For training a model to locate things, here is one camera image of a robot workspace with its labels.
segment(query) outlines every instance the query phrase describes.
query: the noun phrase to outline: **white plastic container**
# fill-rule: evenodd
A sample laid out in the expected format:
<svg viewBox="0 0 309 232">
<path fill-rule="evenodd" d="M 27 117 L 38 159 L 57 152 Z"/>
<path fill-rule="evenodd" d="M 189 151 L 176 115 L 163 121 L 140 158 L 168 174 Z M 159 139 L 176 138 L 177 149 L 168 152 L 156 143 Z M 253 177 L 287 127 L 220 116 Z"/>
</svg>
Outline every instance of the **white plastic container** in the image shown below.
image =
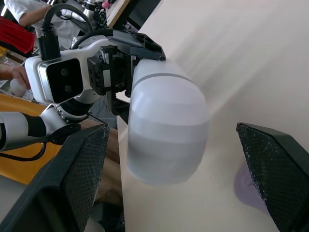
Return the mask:
<svg viewBox="0 0 309 232">
<path fill-rule="evenodd" d="M 199 88 L 172 61 L 140 61 L 134 72 L 127 165 L 149 185 L 187 180 L 197 169 L 208 134 Z"/>
</svg>

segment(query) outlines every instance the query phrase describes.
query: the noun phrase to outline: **mesh gripper pad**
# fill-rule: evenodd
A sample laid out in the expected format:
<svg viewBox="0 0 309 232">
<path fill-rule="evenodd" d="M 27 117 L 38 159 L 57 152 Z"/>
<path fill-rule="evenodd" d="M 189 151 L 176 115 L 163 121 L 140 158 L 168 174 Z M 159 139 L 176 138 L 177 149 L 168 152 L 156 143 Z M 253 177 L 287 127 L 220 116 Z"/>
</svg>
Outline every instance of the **mesh gripper pad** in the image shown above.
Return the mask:
<svg viewBox="0 0 309 232">
<path fill-rule="evenodd" d="M 309 154 L 290 135 L 239 123 L 237 132 L 255 188 L 280 232 L 308 217 Z"/>
<path fill-rule="evenodd" d="M 109 128 L 105 127 L 87 138 L 63 181 L 65 195 L 81 231 L 86 227 L 100 185 L 108 135 Z"/>
</svg>

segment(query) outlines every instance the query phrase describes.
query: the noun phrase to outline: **red object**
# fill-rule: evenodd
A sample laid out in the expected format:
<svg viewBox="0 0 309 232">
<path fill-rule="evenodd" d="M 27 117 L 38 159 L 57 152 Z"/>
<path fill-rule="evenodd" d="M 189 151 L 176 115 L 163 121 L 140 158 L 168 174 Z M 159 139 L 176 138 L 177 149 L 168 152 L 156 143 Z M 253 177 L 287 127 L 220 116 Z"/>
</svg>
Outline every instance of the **red object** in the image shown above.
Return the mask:
<svg viewBox="0 0 309 232">
<path fill-rule="evenodd" d="M 35 35 L 18 24 L 0 17 L 0 41 L 26 54 L 33 51 Z"/>
<path fill-rule="evenodd" d="M 102 3 L 102 7 L 104 9 L 107 9 L 109 6 L 110 6 L 110 3 L 108 1 L 105 1 L 105 2 Z"/>
</svg>

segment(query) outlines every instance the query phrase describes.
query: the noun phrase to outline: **white table surface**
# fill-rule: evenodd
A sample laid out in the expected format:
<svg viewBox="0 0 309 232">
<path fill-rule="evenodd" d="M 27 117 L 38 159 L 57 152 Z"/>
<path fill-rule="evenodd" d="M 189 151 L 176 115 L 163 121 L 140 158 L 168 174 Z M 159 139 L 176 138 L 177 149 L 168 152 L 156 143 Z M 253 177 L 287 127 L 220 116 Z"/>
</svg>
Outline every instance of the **white table surface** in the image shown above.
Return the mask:
<svg viewBox="0 0 309 232">
<path fill-rule="evenodd" d="M 233 181 L 244 162 L 237 122 L 292 135 L 309 151 L 309 1 L 163 0 L 141 31 L 200 87 L 211 116 L 208 144 L 185 183 L 151 187 L 126 167 L 118 118 L 127 232 L 276 232 L 242 204 Z"/>
</svg>

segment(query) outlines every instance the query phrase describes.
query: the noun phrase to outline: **white shirt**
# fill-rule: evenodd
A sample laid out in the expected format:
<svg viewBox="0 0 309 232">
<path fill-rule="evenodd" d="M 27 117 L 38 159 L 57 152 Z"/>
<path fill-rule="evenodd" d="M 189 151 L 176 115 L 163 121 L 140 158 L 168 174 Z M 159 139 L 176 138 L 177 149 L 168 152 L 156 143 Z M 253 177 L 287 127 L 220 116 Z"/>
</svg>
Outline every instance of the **white shirt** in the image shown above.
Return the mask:
<svg viewBox="0 0 309 232">
<path fill-rule="evenodd" d="M 4 0 L 8 10 L 12 13 L 14 18 L 19 22 L 21 16 L 29 11 L 38 10 L 47 6 L 48 4 L 40 0 Z M 39 28 L 43 20 L 33 24 L 34 28 Z M 77 36 L 79 29 L 69 20 L 62 20 L 54 16 L 51 23 L 57 28 L 59 45 L 66 49 L 71 47 L 73 37 Z"/>
</svg>

